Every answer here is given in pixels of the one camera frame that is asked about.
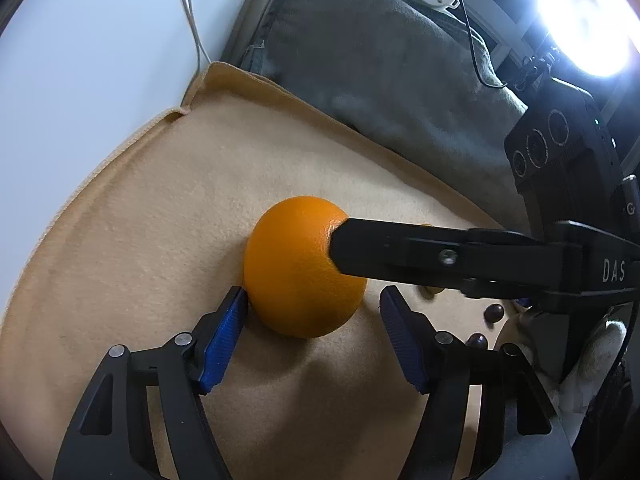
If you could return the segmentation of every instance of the blue gripper pad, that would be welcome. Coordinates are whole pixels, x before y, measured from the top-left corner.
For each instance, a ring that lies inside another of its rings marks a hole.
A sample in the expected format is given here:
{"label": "blue gripper pad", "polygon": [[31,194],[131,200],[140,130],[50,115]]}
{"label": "blue gripper pad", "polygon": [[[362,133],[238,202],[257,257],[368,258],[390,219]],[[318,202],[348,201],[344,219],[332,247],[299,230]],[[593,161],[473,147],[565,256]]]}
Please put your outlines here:
{"label": "blue gripper pad", "polygon": [[198,385],[203,394],[208,394],[225,375],[231,354],[236,348],[240,332],[246,320],[249,300],[244,288],[235,286],[226,295],[216,312],[207,314],[219,319],[214,335],[204,349],[204,366]]}
{"label": "blue gripper pad", "polygon": [[386,286],[380,293],[380,315],[404,378],[420,393],[426,393],[428,376],[414,327],[416,313],[412,312],[395,285]]}

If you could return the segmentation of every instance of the white cable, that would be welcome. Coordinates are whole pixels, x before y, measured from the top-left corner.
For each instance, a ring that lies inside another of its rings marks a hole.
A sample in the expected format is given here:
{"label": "white cable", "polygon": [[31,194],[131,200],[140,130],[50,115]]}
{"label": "white cable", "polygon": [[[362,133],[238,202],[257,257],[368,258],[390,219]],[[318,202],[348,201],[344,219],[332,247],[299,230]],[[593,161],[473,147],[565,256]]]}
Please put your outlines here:
{"label": "white cable", "polygon": [[209,54],[207,54],[207,51],[204,48],[204,45],[200,41],[200,35],[198,33],[198,27],[196,26],[196,18],[193,15],[193,3],[192,3],[191,0],[187,0],[187,4],[189,6],[189,14],[191,16],[191,23],[193,23],[193,35],[194,35],[195,40],[198,43],[198,46],[200,47],[202,53],[204,54],[205,59],[207,60],[207,62],[209,64],[211,64],[211,58],[209,57]]}
{"label": "white cable", "polygon": [[200,35],[198,33],[198,27],[196,26],[195,17],[193,15],[193,3],[191,0],[181,0],[182,7],[184,8],[184,12],[187,16],[187,21],[189,22],[189,28],[191,29],[191,33],[193,35],[193,41],[196,46],[196,55],[198,60],[198,72],[200,71],[200,53],[204,54],[207,62],[211,64],[211,58],[204,48],[202,42],[200,41]]}

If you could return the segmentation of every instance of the camera lens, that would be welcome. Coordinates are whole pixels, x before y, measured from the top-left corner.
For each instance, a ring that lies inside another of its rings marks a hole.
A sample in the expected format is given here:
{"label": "camera lens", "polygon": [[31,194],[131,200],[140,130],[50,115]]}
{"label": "camera lens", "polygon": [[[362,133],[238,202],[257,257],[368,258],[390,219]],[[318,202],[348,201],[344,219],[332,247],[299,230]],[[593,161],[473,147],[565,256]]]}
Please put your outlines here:
{"label": "camera lens", "polygon": [[516,150],[513,153],[511,165],[513,166],[513,171],[515,171],[516,175],[520,178],[522,178],[524,174],[527,173],[527,159],[524,158],[524,155],[520,150]]}
{"label": "camera lens", "polygon": [[564,146],[569,138],[569,125],[566,118],[560,110],[552,110],[548,120],[549,134],[551,139],[558,146]]}
{"label": "camera lens", "polygon": [[540,130],[533,130],[527,136],[527,153],[536,168],[542,168],[546,164],[548,149],[546,148],[545,137]]}

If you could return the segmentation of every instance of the black cable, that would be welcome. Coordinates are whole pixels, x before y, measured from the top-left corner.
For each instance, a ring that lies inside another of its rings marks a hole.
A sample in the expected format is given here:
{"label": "black cable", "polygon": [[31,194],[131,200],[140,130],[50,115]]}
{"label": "black cable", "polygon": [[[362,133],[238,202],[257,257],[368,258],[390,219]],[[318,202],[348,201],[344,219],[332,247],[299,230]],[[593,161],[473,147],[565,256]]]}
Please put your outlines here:
{"label": "black cable", "polygon": [[487,83],[482,79],[480,75],[480,71],[478,70],[478,62],[476,61],[476,51],[474,50],[474,40],[471,35],[471,25],[469,25],[469,17],[466,15],[465,3],[462,0],[460,1],[460,8],[462,9],[462,15],[465,17],[465,25],[466,25],[466,33],[469,36],[469,49],[471,49],[471,61],[474,64],[474,70],[476,71],[476,75],[478,76],[478,81],[481,82],[487,88],[495,88],[500,89],[507,86],[507,83],[502,83],[501,85],[493,85],[491,83]]}

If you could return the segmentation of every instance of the orange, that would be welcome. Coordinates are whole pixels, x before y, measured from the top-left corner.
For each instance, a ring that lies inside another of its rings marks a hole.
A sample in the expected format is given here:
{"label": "orange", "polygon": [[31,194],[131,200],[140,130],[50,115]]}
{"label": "orange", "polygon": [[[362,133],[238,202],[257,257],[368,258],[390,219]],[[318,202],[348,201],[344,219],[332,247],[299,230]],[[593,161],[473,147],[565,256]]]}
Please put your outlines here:
{"label": "orange", "polygon": [[244,252],[244,286],[267,326],[288,336],[320,337],[356,311],[366,278],[341,274],[328,256],[331,233],[347,218],[328,200],[297,196],[258,220]]}

